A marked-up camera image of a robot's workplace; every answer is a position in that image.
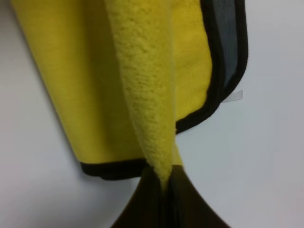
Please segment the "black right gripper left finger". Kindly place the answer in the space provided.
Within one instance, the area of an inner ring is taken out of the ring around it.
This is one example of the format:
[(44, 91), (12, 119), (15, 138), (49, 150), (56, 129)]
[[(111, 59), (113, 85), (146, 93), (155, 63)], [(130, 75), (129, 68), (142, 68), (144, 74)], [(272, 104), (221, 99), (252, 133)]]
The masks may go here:
[(144, 168), (138, 186), (113, 228), (162, 228), (161, 183), (152, 167)]

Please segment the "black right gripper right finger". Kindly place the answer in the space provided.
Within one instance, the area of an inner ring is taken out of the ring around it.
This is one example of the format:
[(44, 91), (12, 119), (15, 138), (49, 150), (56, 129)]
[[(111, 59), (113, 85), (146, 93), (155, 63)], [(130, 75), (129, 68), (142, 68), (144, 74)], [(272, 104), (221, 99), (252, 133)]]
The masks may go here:
[(170, 228), (229, 227), (201, 197), (180, 165), (174, 165), (170, 175), (168, 210)]

